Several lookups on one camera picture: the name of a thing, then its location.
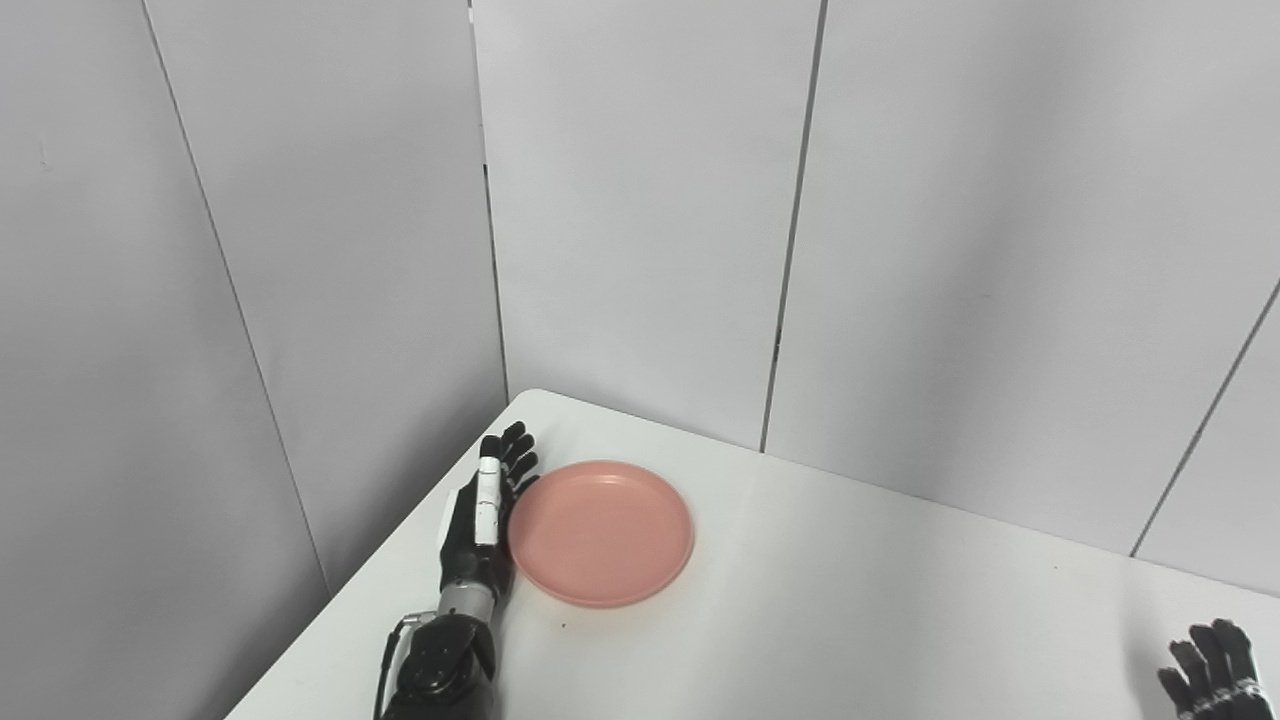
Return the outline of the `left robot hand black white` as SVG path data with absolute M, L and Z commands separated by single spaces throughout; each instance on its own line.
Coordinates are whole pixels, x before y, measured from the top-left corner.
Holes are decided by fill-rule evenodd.
M 538 482 L 538 464 L 535 437 L 524 421 L 481 439 L 477 470 L 457 491 L 442 542 L 440 591 L 479 585 L 503 603 L 515 580 L 509 519 Z

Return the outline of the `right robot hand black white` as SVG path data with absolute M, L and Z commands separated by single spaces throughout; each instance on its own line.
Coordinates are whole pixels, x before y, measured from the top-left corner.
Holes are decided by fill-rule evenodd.
M 1254 662 L 1247 633 L 1217 618 L 1188 629 L 1187 641 L 1167 650 L 1176 665 L 1156 676 L 1178 719 L 1276 719 Z

